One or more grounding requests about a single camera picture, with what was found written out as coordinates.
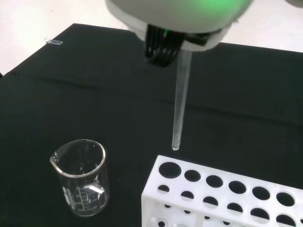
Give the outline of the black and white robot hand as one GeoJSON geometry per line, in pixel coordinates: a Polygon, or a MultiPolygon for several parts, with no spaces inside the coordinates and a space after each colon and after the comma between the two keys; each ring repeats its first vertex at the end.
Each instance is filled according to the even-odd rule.
{"type": "Polygon", "coordinates": [[[250,0],[107,0],[108,11],[145,42],[147,62],[167,67],[181,50],[216,47],[250,0]]]}

